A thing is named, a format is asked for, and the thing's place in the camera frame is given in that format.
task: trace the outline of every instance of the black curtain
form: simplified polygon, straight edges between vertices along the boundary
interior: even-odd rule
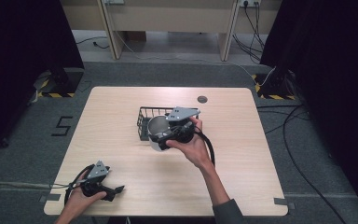
[[[282,0],[261,63],[296,73],[322,139],[358,195],[358,1]]]
[[[0,0],[0,138],[47,71],[84,68],[59,0]]]

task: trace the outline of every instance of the gray sleeve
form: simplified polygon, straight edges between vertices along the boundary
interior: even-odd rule
[[[217,224],[244,224],[245,218],[234,199],[213,206],[214,219]]]

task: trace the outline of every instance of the gray floor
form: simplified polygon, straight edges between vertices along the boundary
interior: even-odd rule
[[[104,32],[74,31],[76,41]],[[239,35],[250,45],[251,35]],[[79,44],[86,71],[74,98],[39,98],[23,113],[9,137],[9,147],[0,148],[0,182],[20,182],[21,187],[0,185],[0,223],[52,223],[56,217],[44,214],[41,197],[48,189],[34,185],[53,183],[63,156],[76,129],[90,89],[94,86],[196,86],[244,87],[253,91],[257,106],[298,105],[294,101],[265,100],[255,94],[249,75],[267,73],[271,68],[256,65],[249,55],[232,43],[227,63],[221,63],[217,36],[212,34],[148,33],[146,43],[129,43],[120,60],[112,59],[109,49],[93,46],[96,41],[106,46],[104,38]],[[341,223],[332,209],[310,187],[294,166],[283,141],[280,127],[292,107],[259,108],[282,189],[290,205],[285,217],[247,217],[249,223]],[[350,183],[334,160],[329,157],[307,113],[301,107],[286,126],[289,150],[308,178],[340,213],[346,223],[358,223],[358,199]],[[61,116],[71,116],[64,125],[71,126],[64,137],[56,124]],[[98,223],[107,223],[107,217],[97,217]],[[74,223],[92,223],[90,217],[81,217]]]

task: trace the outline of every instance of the hand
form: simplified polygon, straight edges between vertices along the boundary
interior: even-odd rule
[[[85,171],[78,180],[83,179]],[[68,199],[65,207],[62,209],[62,212],[55,223],[69,223],[71,220],[79,217],[83,214],[86,209],[93,203],[101,200],[106,196],[106,192],[98,192],[91,197],[87,197],[83,194],[79,184],[76,184],[76,188],[72,190],[71,196]]]
[[[196,125],[196,132],[200,132],[202,130],[202,120],[194,117],[190,117],[190,120]],[[186,158],[200,169],[212,164],[205,142],[197,134],[194,134],[193,139],[188,143],[168,140],[166,144],[169,147],[176,147],[181,150]]]

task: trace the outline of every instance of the wire basket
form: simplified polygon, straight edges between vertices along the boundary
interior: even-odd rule
[[[150,107],[150,106],[141,106],[139,108],[138,121],[136,125],[138,126],[138,134],[141,141],[148,141],[149,135],[147,131],[147,124],[155,116],[168,116],[173,107]]]

